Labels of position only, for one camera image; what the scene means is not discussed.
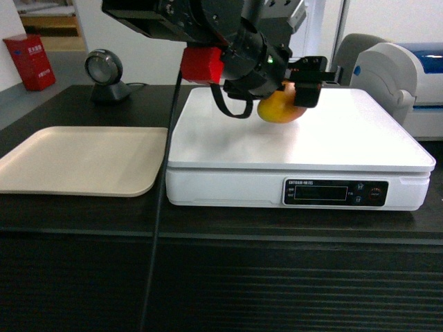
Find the yellow fruit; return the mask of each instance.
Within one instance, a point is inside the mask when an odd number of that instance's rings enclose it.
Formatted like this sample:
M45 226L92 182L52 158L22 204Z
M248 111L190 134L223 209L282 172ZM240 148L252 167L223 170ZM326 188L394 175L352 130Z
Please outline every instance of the yellow fruit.
M268 99L260 100L257 113L267 122L288 123L299 118L306 111L305 107L293 105L296 97L294 83L283 82L284 91L275 91Z

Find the lcd display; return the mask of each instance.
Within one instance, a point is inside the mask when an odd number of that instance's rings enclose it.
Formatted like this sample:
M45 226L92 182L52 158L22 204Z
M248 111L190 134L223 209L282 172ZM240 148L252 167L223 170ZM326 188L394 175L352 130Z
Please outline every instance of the lcd display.
M346 201L347 187L322 185L297 185L295 199L316 199L321 201Z

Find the gray floor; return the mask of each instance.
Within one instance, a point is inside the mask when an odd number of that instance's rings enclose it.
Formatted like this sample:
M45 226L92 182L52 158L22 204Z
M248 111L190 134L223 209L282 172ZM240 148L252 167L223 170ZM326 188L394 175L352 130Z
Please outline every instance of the gray floor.
M0 130L20 119L34 108L51 99L73 84L92 84L84 71L84 52L47 52L56 82L43 91L27 91L23 84L14 88L9 96L2 95L0 102Z

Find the black strap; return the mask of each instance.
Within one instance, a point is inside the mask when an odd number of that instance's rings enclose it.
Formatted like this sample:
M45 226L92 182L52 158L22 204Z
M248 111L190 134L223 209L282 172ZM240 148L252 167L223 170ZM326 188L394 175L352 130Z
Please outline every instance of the black strap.
M211 84L210 90L213 92L215 104L217 104L219 110L225 116L229 116L231 118L236 118L236 119L247 119L252 114L253 99L249 93L244 94L244 99L246 100L246 107L244 108L243 114L232 114L228 110L228 107L226 107L226 104L224 102L223 95L222 95L222 90L220 89L220 85Z

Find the plastic tray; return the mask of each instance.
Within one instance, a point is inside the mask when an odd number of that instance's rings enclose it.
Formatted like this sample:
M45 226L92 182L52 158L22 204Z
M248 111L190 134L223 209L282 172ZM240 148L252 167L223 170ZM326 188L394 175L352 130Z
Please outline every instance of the plastic tray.
M166 128L49 127L0 159L0 192L132 197L154 184Z

